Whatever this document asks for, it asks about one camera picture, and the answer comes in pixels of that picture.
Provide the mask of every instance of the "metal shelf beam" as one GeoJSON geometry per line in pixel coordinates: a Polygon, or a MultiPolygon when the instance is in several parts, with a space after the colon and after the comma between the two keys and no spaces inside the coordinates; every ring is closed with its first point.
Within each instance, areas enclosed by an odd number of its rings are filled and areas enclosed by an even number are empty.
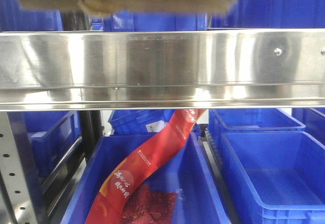
{"type": "Polygon", "coordinates": [[[0,34],[0,110],[323,105],[325,29],[0,34]]]}

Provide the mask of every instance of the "blue storage crate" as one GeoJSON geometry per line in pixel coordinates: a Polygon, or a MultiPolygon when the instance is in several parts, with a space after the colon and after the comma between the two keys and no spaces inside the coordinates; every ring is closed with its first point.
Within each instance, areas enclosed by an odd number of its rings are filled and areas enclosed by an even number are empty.
{"type": "Polygon", "coordinates": [[[292,116],[306,125],[306,132],[325,145],[325,108],[293,108],[292,116]]]}
{"type": "Polygon", "coordinates": [[[0,31],[62,31],[60,11],[23,10],[18,0],[0,0],[0,31]]]}
{"type": "Polygon", "coordinates": [[[222,146],[242,223],[325,223],[325,147],[309,134],[227,133],[222,146]]]}
{"type": "Polygon", "coordinates": [[[213,15],[212,27],[321,28],[325,0],[238,0],[228,15],[213,15]]]}
{"type": "MultiPolygon", "coordinates": [[[[108,122],[115,134],[138,134],[159,132],[170,121],[175,110],[115,110],[108,122]]],[[[193,132],[201,135],[195,124],[193,132]]]]}
{"type": "MultiPolygon", "coordinates": [[[[101,138],[61,224],[84,224],[108,175],[150,137],[152,134],[101,138]]],[[[153,191],[178,194],[172,224],[230,223],[208,169],[201,146],[192,134],[184,149],[145,181],[153,191]]]]}
{"type": "Polygon", "coordinates": [[[81,133],[77,111],[24,112],[39,176],[46,177],[81,133]]]}
{"type": "Polygon", "coordinates": [[[305,125],[281,109],[211,109],[208,129],[219,148],[222,133],[304,131],[305,125]]]}
{"type": "Polygon", "coordinates": [[[92,18],[91,30],[103,31],[103,20],[101,18],[92,18]]]}
{"type": "Polygon", "coordinates": [[[104,31],[196,31],[206,30],[207,14],[173,14],[120,11],[104,20],[104,31]]]}

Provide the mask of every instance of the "shelving unit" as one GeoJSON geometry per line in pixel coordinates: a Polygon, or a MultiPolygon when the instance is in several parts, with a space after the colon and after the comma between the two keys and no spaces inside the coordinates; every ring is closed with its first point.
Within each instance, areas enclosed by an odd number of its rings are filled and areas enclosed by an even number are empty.
{"type": "Polygon", "coordinates": [[[0,210],[18,224],[48,223],[67,161],[40,185],[14,111],[81,111],[71,175],[101,135],[90,110],[325,106],[325,29],[0,33],[0,57],[0,210]]]}

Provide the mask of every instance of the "perforated metal post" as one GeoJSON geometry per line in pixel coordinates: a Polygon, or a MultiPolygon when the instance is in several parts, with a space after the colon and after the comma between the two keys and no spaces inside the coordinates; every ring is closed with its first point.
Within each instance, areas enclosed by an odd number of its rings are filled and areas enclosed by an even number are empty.
{"type": "Polygon", "coordinates": [[[0,173],[16,223],[49,223],[21,112],[0,112],[0,136],[0,173]]]}
{"type": "Polygon", "coordinates": [[[5,224],[17,224],[6,187],[0,174],[0,222],[5,224]]]}

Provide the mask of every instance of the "white label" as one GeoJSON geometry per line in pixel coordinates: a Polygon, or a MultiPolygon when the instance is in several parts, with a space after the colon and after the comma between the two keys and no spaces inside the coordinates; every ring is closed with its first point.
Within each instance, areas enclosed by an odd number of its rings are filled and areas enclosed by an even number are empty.
{"type": "Polygon", "coordinates": [[[153,123],[150,123],[150,124],[147,124],[146,127],[147,127],[147,131],[149,133],[157,133],[157,132],[160,132],[165,126],[166,126],[167,123],[165,123],[163,120],[160,120],[160,121],[156,121],[156,122],[153,122],[153,123]]]}

